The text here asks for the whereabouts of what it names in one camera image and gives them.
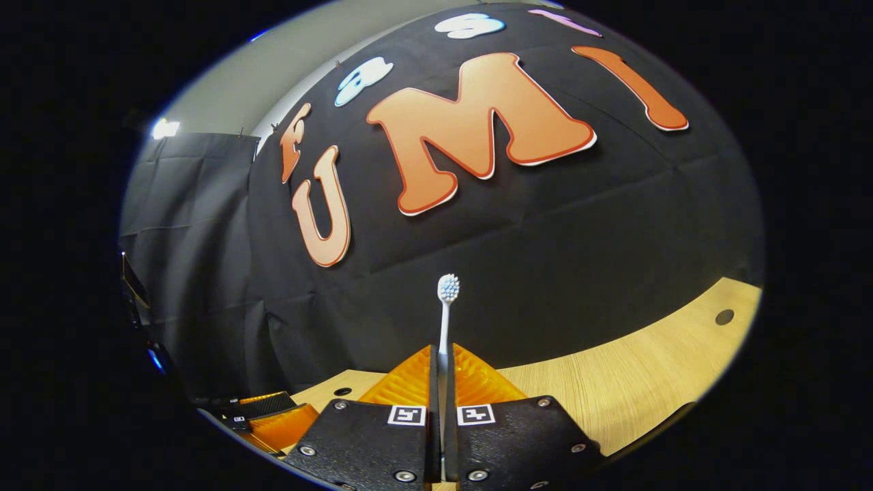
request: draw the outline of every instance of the table surface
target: table surface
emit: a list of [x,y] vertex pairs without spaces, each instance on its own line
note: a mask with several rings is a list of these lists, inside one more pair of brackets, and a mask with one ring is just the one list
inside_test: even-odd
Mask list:
[[[722,278],[676,312],[629,335],[572,355],[498,370],[528,397],[554,396],[611,455],[698,401],[728,368],[752,325],[760,288]],[[733,318],[724,325],[724,310]],[[385,374],[346,370],[293,394],[322,412],[340,388],[357,399]],[[293,446],[283,449],[286,453]],[[449,491],[456,483],[438,483]]]

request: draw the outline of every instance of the white toothbrush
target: white toothbrush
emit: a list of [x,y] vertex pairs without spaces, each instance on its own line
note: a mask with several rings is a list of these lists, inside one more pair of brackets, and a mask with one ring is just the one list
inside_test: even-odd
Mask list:
[[445,415],[446,391],[449,388],[449,305],[457,298],[461,282],[454,274],[446,274],[436,284],[436,296],[443,303],[443,323],[439,331],[439,351],[436,356],[436,384],[439,396],[439,440],[443,449],[443,481],[445,481]]

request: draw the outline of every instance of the letter m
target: letter m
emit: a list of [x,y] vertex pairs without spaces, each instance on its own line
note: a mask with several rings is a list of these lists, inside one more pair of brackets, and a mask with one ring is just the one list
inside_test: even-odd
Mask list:
[[494,114],[509,130],[506,154],[519,165],[538,165],[594,145],[585,122],[571,118],[519,66],[498,52],[461,65],[457,100],[404,88],[373,106],[367,122],[380,124],[403,179],[397,205],[417,215],[449,201],[457,177],[437,169],[425,142],[480,179],[494,174]]

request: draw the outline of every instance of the orange letter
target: orange letter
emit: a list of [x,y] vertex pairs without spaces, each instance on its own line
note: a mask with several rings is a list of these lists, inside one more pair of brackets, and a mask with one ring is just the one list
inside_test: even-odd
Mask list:
[[469,59],[459,79],[457,100],[404,88],[367,115],[368,123],[382,125],[394,150],[403,179],[397,205],[404,215],[445,203],[457,191],[457,177],[437,169],[424,142],[473,176],[494,174],[494,113],[509,129],[506,154],[520,165],[538,165],[595,143],[594,130],[571,118],[512,53]]
[[313,206],[309,202],[309,179],[300,183],[294,191],[291,207],[297,213],[297,221],[300,224],[300,232],[303,233],[303,242],[306,250],[316,264],[323,267],[333,266],[340,262],[348,251],[348,242],[352,238],[352,226],[348,220],[346,199],[342,196],[340,180],[336,176],[336,156],[340,149],[333,145],[325,150],[321,158],[315,163],[313,174],[321,181],[325,192],[327,209],[330,211],[331,232],[327,239],[321,237],[318,227],[315,226]]
[[303,118],[309,114],[309,108],[312,107],[308,102],[300,108],[288,129],[282,134],[282,139],[279,140],[279,145],[282,147],[282,184],[288,182],[288,177],[300,160],[300,151],[297,150],[297,143],[303,140]]
[[646,117],[659,129],[664,131],[677,131],[688,128],[688,120],[678,109],[671,106],[661,94],[658,93],[649,82],[639,73],[634,72],[624,63],[622,57],[613,52],[608,52],[590,46],[573,46],[573,52],[591,58],[600,63],[604,68],[612,72],[624,85],[636,94],[636,97],[646,107]]

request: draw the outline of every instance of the toothbrush head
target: toothbrush head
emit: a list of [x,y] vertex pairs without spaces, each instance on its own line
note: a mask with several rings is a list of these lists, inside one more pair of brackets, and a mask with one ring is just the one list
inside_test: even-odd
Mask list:
[[436,284],[436,295],[441,301],[452,303],[457,298],[457,292],[461,289],[461,282],[454,274],[446,274]]

